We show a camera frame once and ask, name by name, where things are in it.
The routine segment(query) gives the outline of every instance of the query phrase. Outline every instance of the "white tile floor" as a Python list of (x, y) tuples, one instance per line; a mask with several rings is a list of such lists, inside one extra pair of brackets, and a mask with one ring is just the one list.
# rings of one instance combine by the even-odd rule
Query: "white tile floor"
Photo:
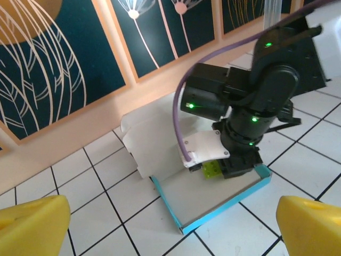
[[(248, 69), (250, 61), (231, 64)], [(262, 140), (270, 184), (187, 236), (139, 176), (119, 129), (0, 195), (0, 209), (66, 195), (72, 215), (60, 256), (288, 255), (275, 219), (282, 195), (341, 206), (341, 80), (329, 85), (293, 99), (302, 125)]]

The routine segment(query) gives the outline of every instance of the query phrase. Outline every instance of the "dark teal panel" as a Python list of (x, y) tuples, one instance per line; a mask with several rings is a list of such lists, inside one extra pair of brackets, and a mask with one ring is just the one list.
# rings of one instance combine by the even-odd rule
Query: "dark teal panel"
[(0, 120), (19, 139), (125, 85), (91, 0), (63, 0), (55, 24), (0, 56)]
[[(259, 18), (264, 14), (265, 0), (221, 0), (224, 34)], [(282, 0), (282, 13), (290, 13), (291, 0)]]
[[(138, 77), (214, 40), (211, 0), (186, 1), (189, 6), (182, 15), (184, 28), (181, 15), (175, 9), (175, 4), (180, 0), (161, 0), (162, 6), (158, 0), (137, 0), (136, 6), (133, 6), (133, 1), (111, 2)], [(130, 10), (141, 14), (134, 20), (128, 14)]]

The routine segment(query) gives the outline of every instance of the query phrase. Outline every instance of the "leaf drawing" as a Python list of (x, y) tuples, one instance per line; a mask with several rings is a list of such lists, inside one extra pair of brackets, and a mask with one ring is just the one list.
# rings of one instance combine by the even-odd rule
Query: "leaf drawing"
[(71, 114), (72, 97), (79, 90), (86, 106), (86, 86), (77, 57), (51, 16), (35, 0), (8, 1), (16, 17), (0, 3), (5, 53), (0, 59), (0, 118), (29, 136)]

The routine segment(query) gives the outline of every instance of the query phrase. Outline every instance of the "purple cable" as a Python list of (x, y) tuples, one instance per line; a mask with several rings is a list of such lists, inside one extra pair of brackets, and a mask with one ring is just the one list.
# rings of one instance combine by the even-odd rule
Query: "purple cable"
[[(323, 5), (335, 2), (335, 1), (339, 1), (339, 0), (315, 0), (314, 2), (305, 5), (304, 7), (302, 7), (301, 9), (297, 10), (296, 12), (292, 13), (291, 15), (287, 16), (285, 19), (281, 20), (280, 22), (278, 22), (277, 24), (273, 25), (272, 27), (256, 34), (253, 36), (250, 36), (246, 39), (243, 39), (239, 42), (230, 44), (228, 46), (225, 46), (223, 48), (220, 48), (212, 53), (210, 53), (209, 55), (203, 57), (202, 59), (200, 59), (197, 63), (203, 63), (223, 52), (227, 52), (229, 50), (235, 49), (239, 46), (242, 46), (244, 44), (250, 43), (258, 38), (260, 38), (263, 34), (265, 34), (266, 32), (268, 32), (269, 30), (273, 29), (274, 27), (281, 25), (282, 23), (286, 22), (288, 19), (292, 19), (295, 16), (298, 15), (302, 15), (306, 12), (310, 12), (313, 11), (314, 9), (317, 9), (319, 7), (322, 7)], [(191, 160), (191, 157), (189, 156), (187, 150), (186, 150), (186, 146), (185, 143), (183, 142), (183, 138), (182, 138), (182, 133), (181, 133), (181, 129), (180, 129), (180, 124), (179, 124), (179, 116), (178, 116), (178, 101), (179, 101), (179, 96), (180, 96), (180, 92), (181, 92), (181, 88), (183, 87), (184, 83), (187, 80), (187, 77), (190, 75), (190, 73), (192, 72), (195, 64), (186, 72), (186, 74), (181, 78), (176, 91), (175, 91), (175, 95), (174, 95), (174, 100), (173, 100), (173, 124), (174, 124), (174, 130), (175, 130), (175, 135), (176, 135), (176, 139), (177, 142), (179, 144), (180, 150), (183, 154), (183, 156), (185, 157), (186, 161), (189, 162)]]

